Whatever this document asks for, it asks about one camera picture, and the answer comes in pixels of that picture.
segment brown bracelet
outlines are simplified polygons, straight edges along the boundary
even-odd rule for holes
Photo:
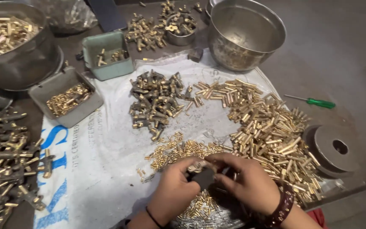
[[[279,201],[278,207],[272,213],[272,215],[267,216],[265,219],[265,226],[269,228],[272,227],[279,228],[281,223],[286,219],[286,217],[292,210],[294,201],[292,186],[279,180],[275,181],[275,183],[278,185],[278,187],[282,187],[283,191],[281,194],[281,200]]]

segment gray table surface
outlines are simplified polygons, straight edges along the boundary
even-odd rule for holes
[[[299,107],[314,118],[313,123],[343,126],[357,137],[361,148],[358,161],[360,170],[353,177],[343,179],[346,190],[318,204],[325,204],[354,192],[366,189],[366,1],[361,0],[257,0],[271,8],[284,22],[287,29],[285,44],[260,68],[273,83],[279,94],[312,97],[333,101],[333,110],[310,106],[298,100],[288,99],[289,108]],[[206,0],[176,1],[176,6],[192,6]],[[137,4],[119,6],[120,13],[130,20],[133,13],[156,18],[159,3],[139,7]],[[130,45],[133,59],[157,59],[181,50],[207,47],[207,25],[204,14],[193,12],[199,21],[196,42],[185,47],[168,45],[164,49],[144,50],[139,53]],[[81,50],[81,40],[100,34],[97,26],[84,33],[56,41],[64,51],[65,59],[83,72],[84,63],[76,61],[74,55]],[[39,138],[42,113],[25,94],[20,95],[13,106],[28,112],[29,117],[19,123],[27,125],[33,141]],[[8,220],[5,228],[32,228],[33,209],[20,205]]]

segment right hand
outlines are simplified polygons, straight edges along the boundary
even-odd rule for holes
[[[271,215],[276,210],[280,201],[278,186],[259,162],[229,153],[211,154],[205,159],[216,165],[219,171],[228,166],[236,170],[236,181],[219,173],[215,178],[239,201],[265,215]]]

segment black strap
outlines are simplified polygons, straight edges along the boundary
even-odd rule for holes
[[[145,207],[146,212],[148,213],[149,217],[155,222],[156,226],[158,226],[160,229],[163,229],[163,226],[160,226],[160,224],[155,220],[155,218],[151,215],[151,213],[148,210],[148,206]]]

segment plastic bag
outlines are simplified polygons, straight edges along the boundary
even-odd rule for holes
[[[97,25],[93,11],[84,0],[26,0],[42,10],[55,34],[74,34]]]

